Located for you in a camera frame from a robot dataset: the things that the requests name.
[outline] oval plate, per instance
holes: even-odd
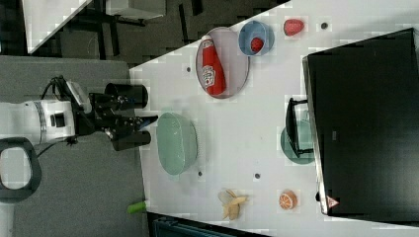
[[[207,33],[212,37],[216,52],[224,70],[226,90],[217,96],[217,99],[225,99],[237,94],[247,80],[249,73],[249,57],[244,55],[238,47],[238,35],[229,28],[215,28]],[[203,80],[203,46],[200,44],[196,58],[197,76],[204,91],[206,90]]]

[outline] blue bowl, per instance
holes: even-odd
[[[262,49],[257,52],[253,51],[251,48],[251,42],[254,38],[259,38],[264,43]],[[260,56],[271,50],[272,45],[274,45],[274,40],[274,32],[268,25],[257,21],[251,21],[244,25],[240,30],[238,46],[240,47],[240,50],[248,56]]]

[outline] beige object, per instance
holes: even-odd
[[[293,191],[284,191],[280,195],[280,206],[285,209],[293,209],[297,204],[296,195],[293,193]]]
[[[230,220],[238,217],[240,204],[246,201],[246,197],[237,197],[231,190],[220,192],[218,198],[221,200],[224,209],[222,218],[225,219],[228,216]]]

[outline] black chair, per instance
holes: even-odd
[[[0,55],[28,55],[21,1],[0,0]]]
[[[120,46],[117,32],[117,21],[115,16],[106,14],[105,0],[94,0],[93,6],[89,5],[86,9],[82,10],[75,18],[73,18],[65,28],[71,31],[86,31],[98,34],[98,46],[100,59],[106,59],[105,52],[105,36],[104,24],[109,24],[111,30],[111,41],[113,56],[120,54]]]

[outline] white cabinet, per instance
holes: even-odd
[[[133,20],[162,17],[166,14],[166,0],[107,0],[106,13]]]

